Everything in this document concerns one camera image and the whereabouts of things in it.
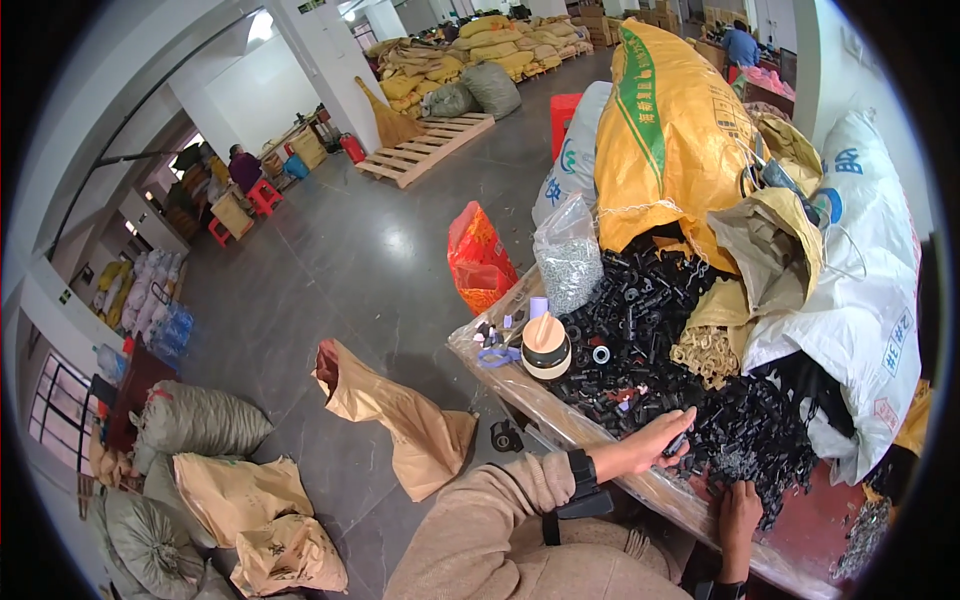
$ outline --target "beige sweater sleeve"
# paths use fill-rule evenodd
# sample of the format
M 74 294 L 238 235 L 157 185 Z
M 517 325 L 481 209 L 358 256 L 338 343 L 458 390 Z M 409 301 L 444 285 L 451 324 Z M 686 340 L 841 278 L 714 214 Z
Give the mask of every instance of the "beige sweater sleeve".
M 575 488 L 573 473 L 565 452 L 552 452 L 542 461 L 526 454 L 505 469 L 513 478 L 500 468 L 483 466 L 440 492 L 384 600 L 504 600 L 535 583 L 523 582 L 522 569 L 505 558 L 510 535 L 528 516 L 566 504 Z

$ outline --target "black pipe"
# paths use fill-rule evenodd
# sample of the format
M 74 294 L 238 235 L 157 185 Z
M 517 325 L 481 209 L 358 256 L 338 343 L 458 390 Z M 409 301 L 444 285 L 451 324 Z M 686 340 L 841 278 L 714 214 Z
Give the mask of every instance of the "black pipe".
M 120 155 L 120 156 L 107 156 L 105 158 L 100 158 L 93 163 L 94 169 L 99 169 L 100 167 L 106 167 L 109 164 L 116 164 L 118 162 L 127 162 L 128 160 L 139 160 L 140 158 L 153 158 L 155 156 L 171 156 L 178 155 L 179 150 L 148 150 L 146 152 L 140 152 L 135 155 Z
M 70 218 L 70 213 L 73 212 L 73 207 L 77 204 L 77 200 L 80 199 L 80 194 L 81 194 L 81 192 L 84 191 L 84 188 L 86 187 L 86 183 L 87 183 L 88 181 L 90 181 L 90 176 L 93 175 L 93 172 L 94 172 L 98 167 L 101 167 L 101 166 L 103 166 L 104 164 L 112 164 L 112 163 L 104 163 L 104 162 L 103 162 L 104 155 L 107 153 L 107 148 L 109 148 L 110 144 L 112 144 L 112 143 L 116 140 L 117 135 L 120 134 L 120 132 L 123 130 L 123 128 L 125 128 L 125 127 L 127 126 L 127 124 L 130 123 L 130 120 L 133 118 L 133 116 L 136 114 L 136 112 L 143 107 L 143 105 L 147 102 L 147 100 L 150 99 L 151 96 L 154 95 L 154 92 L 156 92 L 158 89 L 160 89 L 160 86 L 161 86 L 161 85 L 165 84 L 166 81 L 167 81 L 168 79 L 170 79 L 170 76 L 171 76 L 171 75 L 173 75 L 174 73 L 176 73 L 177 70 L 180 69 L 188 60 L 192 59 L 194 56 L 197 55 L 198 52 L 200 52 L 201 50 L 203 50 L 203 48 L 205 48 L 206 46 L 208 46 L 208 45 L 210 44 L 210 42 L 212 42 L 212 41 L 215 40 L 216 38 L 218 38 L 218 37 L 222 36 L 223 34 L 225 34 L 231 27 L 233 27 L 234 25 L 236 25 L 236 24 L 239 23 L 240 21 L 242 21 L 242 20 L 244 20 L 245 18 L 247 18 L 247 17 L 249 17 L 249 16 L 251 16 L 251 15 L 253 15 L 253 14 L 256 14 L 256 13 L 262 11 L 262 10 L 264 10 L 264 9 L 261 7 L 261 8 L 256 9 L 255 11 L 250 11 L 250 12 L 244 13 L 243 16 L 241 16 L 240 18 L 236 19 L 235 21 L 232 21 L 232 22 L 231 22 L 229 25 L 227 25 L 225 28 L 221 29 L 219 32 L 217 32 L 216 34 L 214 34 L 213 37 L 211 37 L 210 39 L 208 39 L 208 40 L 205 41 L 204 43 L 202 43 L 202 44 L 200 44 L 199 46 L 197 46 L 195 49 L 193 49 L 193 50 L 191 50 L 190 52 L 188 52 L 187 55 L 186 55 L 185 57 L 183 57 L 182 59 L 180 59 L 180 61 L 177 62 L 177 64 L 175 64 L 172 69 L 170 69 L 169 71 L 167 71 L 166 74 L 165 74 L 163 77 L 160 78 L 160 81 L 156 82 L 156 84 L 154 84 L 154 86 L 150 88 L 150 91 L 148 91 L 147 94 L 146 94 L 143 98 L 141 98 L 139 102 L 136 103 L 136 106 L 134 106 L 133 109 L 132 109 L 129 113 L 127 113 L 127 116 L 125 116 L 125 117 L 123 118 L 123 121 L 120 122 L 120 126 L 117 127 L 117 129 L 113 132 L 113 134 L 112 134 L 112 135 L 110 136 L 110 138 L 107 140 L 107 143 L 104 144 L 104 147 L 100 149 L 100 152 L 99 152 L 99 153 L 97 153 L 97 157 L 93 159 L 93 164 L 90 166 L 89 169 L 86 170 L 86 175 L 84 175 L 84 180 L 81 181 L 80 187 L 77 188 L 77 193 L 75 193 L 75 194 L 73 195 L 73 198 L 70 200 L 70 206 L 68 206 L 68 207 L 66 208 L 66 214 L 63 215 L 63 220 L 60 221 L 60 227 L 57 229 L 57 235 L 54 236 L 53 244 L 50 245 L 50 250 L 48 250 L 47 253 L 46 253 L 46 254 L 47 254 L 47 260 L 53 260 L 54 252 L 57 251 L 57 244 L 60 242 L 60 237 L 63 235 L 63 229 L 66 227 L 66 222 L 67 222 L 67 220 Z

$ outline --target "exit sign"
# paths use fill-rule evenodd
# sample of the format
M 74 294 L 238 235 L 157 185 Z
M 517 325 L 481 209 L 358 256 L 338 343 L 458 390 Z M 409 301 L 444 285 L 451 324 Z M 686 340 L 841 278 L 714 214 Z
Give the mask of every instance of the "exit sign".
M 323 6 L 326 4 L 326 0 L 310 0 L 309 2 L 304 2 L 303 4 L 297 7 L 297 10 L 300 11 L 300 14 L 307 14 L 308 12 Z

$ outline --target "small jar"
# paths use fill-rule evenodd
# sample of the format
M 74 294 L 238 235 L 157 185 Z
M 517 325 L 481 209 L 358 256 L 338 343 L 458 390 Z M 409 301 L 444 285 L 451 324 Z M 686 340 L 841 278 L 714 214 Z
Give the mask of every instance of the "small jar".
M 571 345 L 564 324 L 549 312 L 531 319 L 523 327 L 520 361 L 523 367 L 541 381 L 563 375 L 570 368 Z

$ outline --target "person in blue shirt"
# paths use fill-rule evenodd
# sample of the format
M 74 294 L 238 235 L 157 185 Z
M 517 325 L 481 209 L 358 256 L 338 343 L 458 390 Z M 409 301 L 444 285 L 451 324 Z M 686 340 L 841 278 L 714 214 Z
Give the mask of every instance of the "person in blue shirt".
M 727 62 L 733 66 L 757 66 L 760 64 L 760 47 L 747 32 L 747 24 L 736 20 L 733 29 L 727 31 L 721 42 L 727 51 Z

